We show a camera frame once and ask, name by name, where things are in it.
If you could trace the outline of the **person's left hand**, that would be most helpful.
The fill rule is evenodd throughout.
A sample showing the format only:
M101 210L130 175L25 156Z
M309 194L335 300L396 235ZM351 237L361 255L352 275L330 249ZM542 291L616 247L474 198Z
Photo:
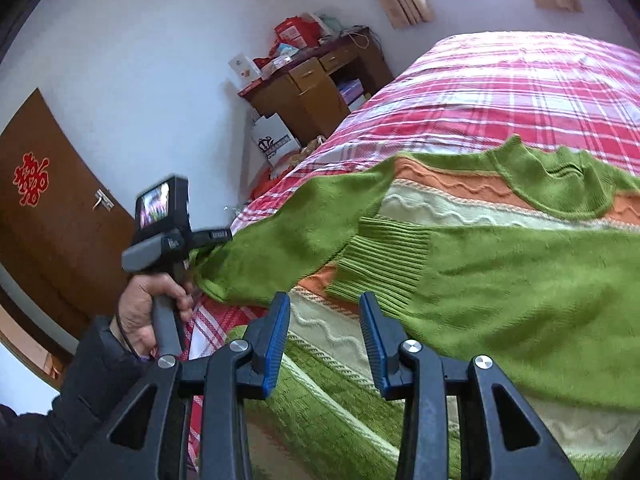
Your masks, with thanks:
M153 297L174 298L181 321L187 323L194 315L193 291L190 281L178 284L166 273L135 275L119 298L110 331L126 350L148 358L156 348L152 327Z

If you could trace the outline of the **black jacket left forearm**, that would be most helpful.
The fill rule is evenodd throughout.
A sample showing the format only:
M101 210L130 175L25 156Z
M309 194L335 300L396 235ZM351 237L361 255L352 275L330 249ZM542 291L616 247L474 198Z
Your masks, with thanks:
M19 415L2 406L1 477L63 478L147 367L112 334L108 318L96 318L47 414Z

